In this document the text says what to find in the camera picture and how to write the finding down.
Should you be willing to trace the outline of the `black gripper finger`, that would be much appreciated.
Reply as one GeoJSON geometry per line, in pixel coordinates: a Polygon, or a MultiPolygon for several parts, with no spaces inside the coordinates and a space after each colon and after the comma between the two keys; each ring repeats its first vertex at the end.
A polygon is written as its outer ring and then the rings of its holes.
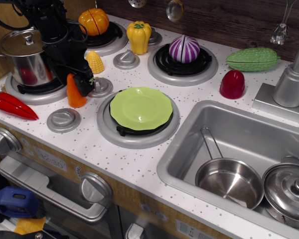
{"type": "Polygon", "coordinates": [[[85,97],[91,93],[95,86],[95,78],[91,68],[84,65],[80,69],[74,69],[74,82],[81,96],[85,97]]]}

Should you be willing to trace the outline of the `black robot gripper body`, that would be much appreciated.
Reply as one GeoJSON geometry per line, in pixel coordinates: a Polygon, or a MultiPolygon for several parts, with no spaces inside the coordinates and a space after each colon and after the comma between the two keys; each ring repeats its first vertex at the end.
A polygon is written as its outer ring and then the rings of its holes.
{"type": "Polygon", "coordinates": [[[65,21],[62,30],[62,38],[46,42],[43,49],[53,74],[62,85],[66,85],[68,74],[74,74],[74,69],[88,65],[84,58],[87,35],[81,30],[78,22],[70,19],[65,21]]]}

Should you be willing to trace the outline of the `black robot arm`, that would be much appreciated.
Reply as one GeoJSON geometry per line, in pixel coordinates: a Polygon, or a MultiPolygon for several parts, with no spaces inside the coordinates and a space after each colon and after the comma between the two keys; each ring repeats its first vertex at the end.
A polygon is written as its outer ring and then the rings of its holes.
{"type": "Polygon", "coordinates": [[[19,16],[25,16],[28,25],[12,27],[0,20],[0,26],[8,30],[26,30],[34,27],[40,32],[47,64],[62,85],[67,84],[68,74],[74,74],[74,82],[82,96],[94,89],[94,76],[84,55],[87,50],[87,31],[80,24],[66,17],[67,10],[60,0],[5,0],[19,16]]]}

